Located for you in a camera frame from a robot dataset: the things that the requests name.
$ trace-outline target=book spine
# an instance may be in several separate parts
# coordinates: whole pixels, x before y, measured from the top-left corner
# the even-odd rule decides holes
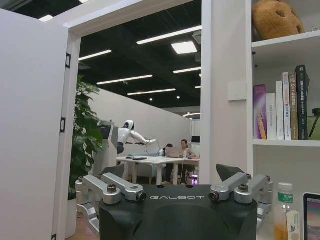
[[[254,139],[267,139],[267,87],[253,87]]]
[[[283,87],[283,116],[284,116],[284,140],[291,140],[291,119],[290,119],[290,83],[289,73],[282,74]]]
[[[284,134],[284,93],[282,81],[277,81],[275,90],[276,97],[276,132],[278,140],[285,140]]]
[[[308,140],[306,66],[296,67],[299,140]]]
[[[268,140],[277,140],[276,94],[266,94],[266,130]]]
[[[291,140],[299,140],[296,73],[290,73],[289,78],[290,78]]]

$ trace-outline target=fluorescent light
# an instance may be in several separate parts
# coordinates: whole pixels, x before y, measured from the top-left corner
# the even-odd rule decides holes
[[[50,20],[53,19],[53,18],[54,18],[53,16],[47,15],[47,16],[44,16],[44,17],[42,17],[42,18],[39,18],[39,20],[40,20],[41,22],[47,22],[47,21],[50,21]]]
[[[165,92],[174,92],[176,89],[171,88],[171,89],[164,89],[164,90],[154,90],[154,91],[142,91],[142,92],[133,92],[133,93],[128,93],[128,96],[132,95],[141,95],[141,94],[156,94],[156,93],[165,93]]]
[[[192,71],[198,71],[201,70],[201,67],[193,67],[193,68],[187,68],[187,69],[181,69],[181,70],[175,70],[173,71],[174,74],[181,74],[186,72],[192,72]]]
[[[100,56],[100,55],[104,55],[104,54],[108,54],[108,53],[111,53],[111,52],[112,52],[111,50],[106,50],[106,51],[98,52],[98,53],[95,53],[95,54],[92,54],[92,55],[89,55],[89,56],[83,56],[83,57],[79,58],[79,61],[86,60],[86,59],[91,59],[91,58],[94,58],[94,57],[97,57],[97,56]]]
[[[196,46],[193,41],[172,43],[171,46],[177,54],[191,54],[197,52]]]
[[[148,78],[152,78],[152,77],[153,77],[153,75],[134,76],[134,77],[123,78],[123,79],[118,79],[118,80],[101,81],[101,82],[97,82],[97,85],[102,85],[102,84],[114,84],[114,83],[120,83],[120,82],[124,82],[124,81],[137,80],[137,79],[148,79]]]
[[[194,115],[201,115],[201,113],[190,113],[190,114],[185,114],[183,117],[189,117],[189,116],[194,116]]]
[[[155,41],[162,40],[162,39],[171,38],[171,37],[182,35],[182,34],[192,33],[192,32],[195,32],[195,31],[198,31],[198,30],[201,30],[201,29],[202,29],[201,25],[200,26],[195,26],[195,27],[184,29],[184,30],[175,31],[175,32],[172,32],[172,33],[168,33],[168,34],[164,34],[164,35],[148,38],[148,39],[145,39],[145,40],[137,41],[136,43],[138,45],[147,44],[147,43],[155,42]]]

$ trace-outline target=door frame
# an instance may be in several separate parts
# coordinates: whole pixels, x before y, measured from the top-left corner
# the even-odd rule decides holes
[[[76,87],[81,38],[97,33],[193,0],[91,0],[56,16],[52,23],[69,28],[67,53],[71,54],[70,69],[66,68],[62,101],[62,117],[66,118],[65,133],[59,140],[57,184],[52,232],[57,240],[64,240],[67,219],[67,199],[71,164],[72,137]],[[201,78],[201,161],[200,179],[202,184],[211,184],[211,49],[212,41],[212,0],[202,0],[202,78]]]

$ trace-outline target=black ceiling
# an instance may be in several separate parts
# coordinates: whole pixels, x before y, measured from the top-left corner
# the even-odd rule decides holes
[[[33,0],[16,10],[33,18],[56,16],[80,5],[78,0]],[[143,75],[152,78],[99,85],[107,91],[128,93],[172,89],[174,92],[129,96],[159,108],[200,105],[200,71],[174,74],[174,70],[200,67],[195,54],[178,55],[172,43],[193,41],[198,53],[201,46],[192,33],[138,45],[137,41],[201,25],[201,0],[195,0],[82,38],[80,57],[112,50],[106,55],[83,60],[90,67],[79,70],[84,81],[92,84]]]

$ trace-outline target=plastic bottle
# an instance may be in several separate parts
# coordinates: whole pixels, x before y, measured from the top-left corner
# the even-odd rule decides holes
[[[299,240],[299,213],[293,211],[293,185],[280,182],[278,185],[278,204],[274,207],[274,240]]]

